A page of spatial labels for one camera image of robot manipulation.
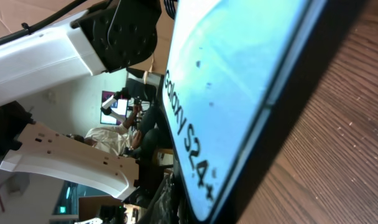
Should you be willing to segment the Samsung Galaxy smartphone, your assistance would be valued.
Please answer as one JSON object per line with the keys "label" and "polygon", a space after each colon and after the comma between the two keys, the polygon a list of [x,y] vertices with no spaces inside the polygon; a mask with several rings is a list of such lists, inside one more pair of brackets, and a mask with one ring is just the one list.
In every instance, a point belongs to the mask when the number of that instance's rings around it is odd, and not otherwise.
{"label": "Samsung Galaxy smartphone", "polygon": [[234,223],[364,0],[181,0],[163,85],[195,223]]}

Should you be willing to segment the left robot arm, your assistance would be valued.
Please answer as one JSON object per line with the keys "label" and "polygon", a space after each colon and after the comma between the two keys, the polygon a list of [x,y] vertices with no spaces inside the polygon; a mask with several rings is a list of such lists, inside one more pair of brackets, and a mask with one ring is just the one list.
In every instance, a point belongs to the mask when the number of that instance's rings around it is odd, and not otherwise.
{"label": "left robot arm", "polygon": [[159,1],[101,1],[74,13],[74,1],[0,38],[0,169],[86,185],[124,200],[139,186],[134,159],[100,151],[35,121],[19,99],[147,60],[157,44]]}

